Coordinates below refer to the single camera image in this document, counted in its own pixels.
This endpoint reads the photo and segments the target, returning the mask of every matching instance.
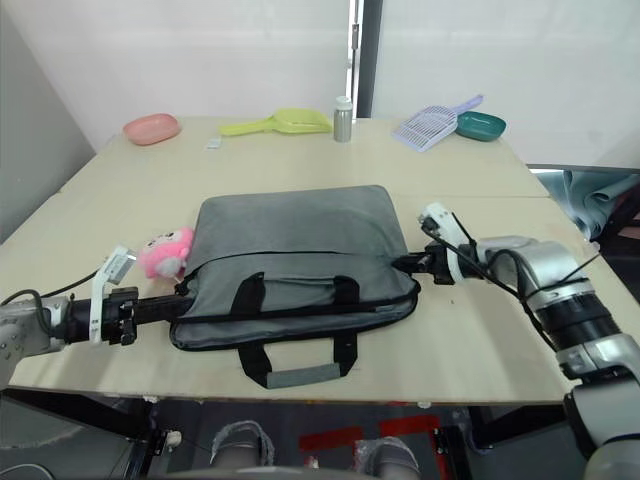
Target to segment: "floor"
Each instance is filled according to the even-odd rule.
[[[303,464],[309,455],[299,449],[303,435],[358,426],[364,437],[371,439],[378,437],[380,421],[422,415],[435,415],[442,424],[466,425],[466,410],[454,407],[164,401],[157,409],[159,424],[180,430],[184,441],[172,453],[154,460],[150,471],[154,477],[207,467],[215,433],[244,419],[262,425],[276,447],[279,465]],[[58,479],[120,478],[124,471],[130,444],[115,435],[78,428],[7,400],[0,403],[0,422],[0,470],[19,463],[39,463]],[[422,477],[438,479],[436,454],[428,435],[417,433],[402,439],[416,455]],[[467,453],[475,480],[578,480],[585,465],[566,425],[511,441],[486,455]],[[327,468],[352,465],[352,451],[347,446],[314,454]],[[44,477],[36,470],[22,469],[2,478]]]

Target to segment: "yellow dustpan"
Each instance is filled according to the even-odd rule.
[[[247,133],[323,133],[331,131],[329,119],[322,113],[308,108],[281,108],[269,118],[257,122],[224,125],[218,128],[221,135],[245,135]]]

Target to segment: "pink plush toy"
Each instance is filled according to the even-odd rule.
[[[192,243],[193,230],[189,227],[159,235],[138,253],[138,262],[147,278],[173,278],[187,264]]]

